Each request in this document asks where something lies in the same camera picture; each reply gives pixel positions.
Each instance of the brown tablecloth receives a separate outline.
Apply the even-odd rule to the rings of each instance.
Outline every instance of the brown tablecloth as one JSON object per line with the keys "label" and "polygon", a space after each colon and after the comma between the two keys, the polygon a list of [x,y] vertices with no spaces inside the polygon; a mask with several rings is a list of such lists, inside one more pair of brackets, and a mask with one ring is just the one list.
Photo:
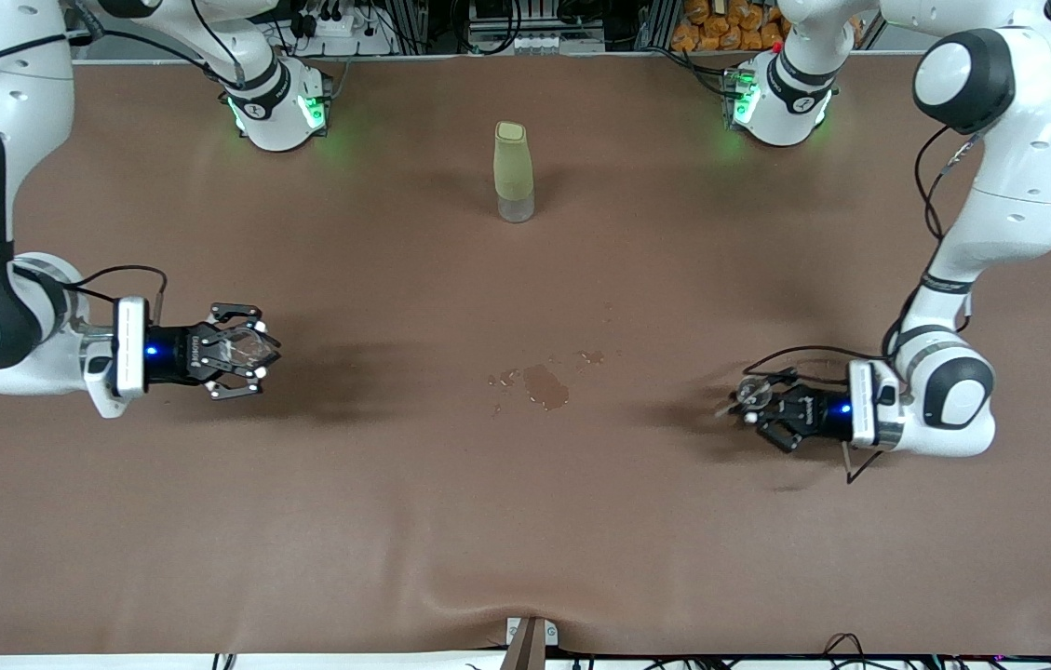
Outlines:
{"label": "brown tablecloth", "polygon": [[[263,398],[157,387],[117,421],[0,398],[0,653],[476,648],[519,614],[600,653],[1051,653],[1051,255],[976,286],[981,458],[845,487],[837,447],[705,419],[768,351],[874,349],[916,283],[913,65],[853,59],[771,149],[659,59],[355,64],[282,156],[191,68],[80,68],[18,248],[157,264],[170,323],[260,304],[286,358]],[[524,225],[495,216],[500,119]]]}

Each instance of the transparent bottle bottom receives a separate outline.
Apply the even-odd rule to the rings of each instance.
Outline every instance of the transparent bottle bottom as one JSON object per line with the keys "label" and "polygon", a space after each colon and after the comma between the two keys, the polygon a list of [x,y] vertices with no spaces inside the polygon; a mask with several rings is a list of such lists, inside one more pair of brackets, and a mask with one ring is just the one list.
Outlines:
{"label": "transparent bottle bottom", "polygon": [[530,220],[531,216],[534,216],[534,194],[532,191],[520,200],[507,200],[499,196],[496,199],[498,199],[500,217],[509,223],[524,223]]}

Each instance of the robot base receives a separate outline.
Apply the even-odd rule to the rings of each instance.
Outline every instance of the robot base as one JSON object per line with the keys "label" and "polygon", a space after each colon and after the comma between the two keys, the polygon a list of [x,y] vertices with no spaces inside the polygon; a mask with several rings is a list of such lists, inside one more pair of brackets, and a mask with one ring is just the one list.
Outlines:
{"label": "robot base", "polygon": [[724,118],[729,127],[743,127],[766,144],[789,147],[806,140],[810,131],[823,123],[831,93],[819,103],[810,101],[811,106],[802,114],[794,114],[769,90],[769,63],[775,57],[774,52],[763,52],[738,65],[747,86],[745,89],[741,85],[733,85],[741,93],[741,98],[724,101]]}
{"label": "robot base", "polygon": [[311,137],[325,137],[330,118],[333,80],[298,60],[281,59],[281,62],[289,68],[289,93],[273,107],[269,118],[249,117],[248,105],[239,109],[230,97],[226,99],[235,115],[241,137],[248,137],[265,151],[288,151],[301,147]]}

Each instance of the pile of brown objects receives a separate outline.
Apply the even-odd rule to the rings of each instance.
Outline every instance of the pile of brown objects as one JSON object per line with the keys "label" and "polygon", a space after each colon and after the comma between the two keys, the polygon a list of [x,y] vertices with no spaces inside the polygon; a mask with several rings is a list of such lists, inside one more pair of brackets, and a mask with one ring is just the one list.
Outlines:
{"label": "pile of brown objects", "polygon": [[[728,0],[728,12],[717,13],[722,3],[713,8],[712,0],[686,0],[683,12],[686,18],[674,29],[671,50],[681,52],[760,52],[771,49],[784,42],[789,35],[788,18],[781,16],[778,7],[749,3],[747,0]],[[860,43],[860,20],[852,18]]]}

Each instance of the white bracket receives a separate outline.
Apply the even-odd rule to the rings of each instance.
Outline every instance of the white bracket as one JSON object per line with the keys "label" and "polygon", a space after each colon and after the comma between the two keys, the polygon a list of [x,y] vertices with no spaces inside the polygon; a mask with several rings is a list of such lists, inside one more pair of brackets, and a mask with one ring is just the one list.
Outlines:
{"label": "white bracket", "polygon": [[[545,646],[558,646],[558,627],[549,618],[543,618],[545,625]],[[517,635],[517,628],[521,625],[520,616],[509,616],[509,624],[504,627],[504,644],[513,644],[513,636]]]}

